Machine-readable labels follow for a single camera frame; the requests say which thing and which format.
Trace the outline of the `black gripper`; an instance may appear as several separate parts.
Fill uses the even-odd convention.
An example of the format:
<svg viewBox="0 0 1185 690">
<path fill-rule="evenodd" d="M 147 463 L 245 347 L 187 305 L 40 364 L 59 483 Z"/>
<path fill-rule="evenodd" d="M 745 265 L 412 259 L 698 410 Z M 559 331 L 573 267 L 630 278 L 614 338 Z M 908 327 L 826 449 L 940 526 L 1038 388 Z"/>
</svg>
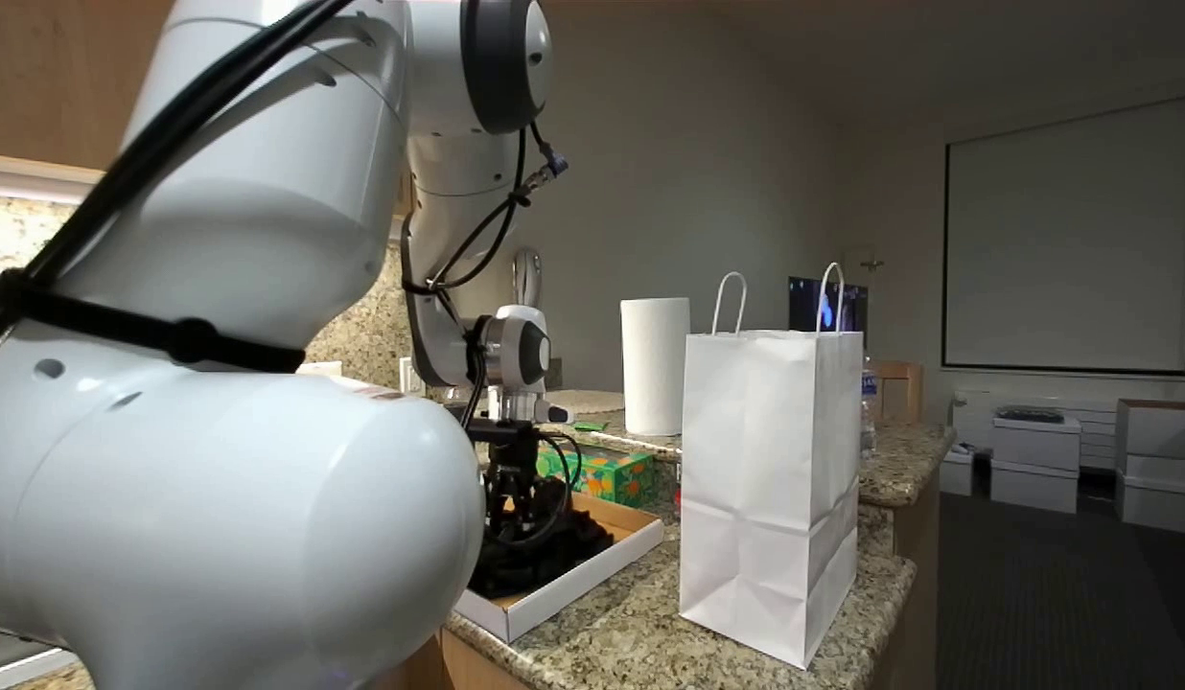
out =
<svg viewBox="0 0 1185 690">
<path fill-rule="evenodd" d="M 537 430 L 531 420 L 483 420 L 487 444 L 487 513 L 493 527 L 537 527 L 550 518 L 537 479 Z"/>
</svg>

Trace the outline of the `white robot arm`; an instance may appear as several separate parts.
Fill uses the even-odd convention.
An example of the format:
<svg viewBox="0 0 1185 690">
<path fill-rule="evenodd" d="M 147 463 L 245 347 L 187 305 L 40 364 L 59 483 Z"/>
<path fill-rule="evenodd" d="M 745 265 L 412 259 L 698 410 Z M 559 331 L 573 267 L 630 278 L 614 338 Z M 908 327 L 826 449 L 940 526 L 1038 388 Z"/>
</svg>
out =
<svg viewBox="0 0 1185 690">
<path fill-rule="evenodd" d="M 444 626 L 483 492 L 436 291 L 550 74 L 542 0 L 173 0 L 121 152 L 0 274 L 0 633 L 96 690 L 366 690 Z M 424 393 L 304 364 L 396 217 Z"/>
</svg>

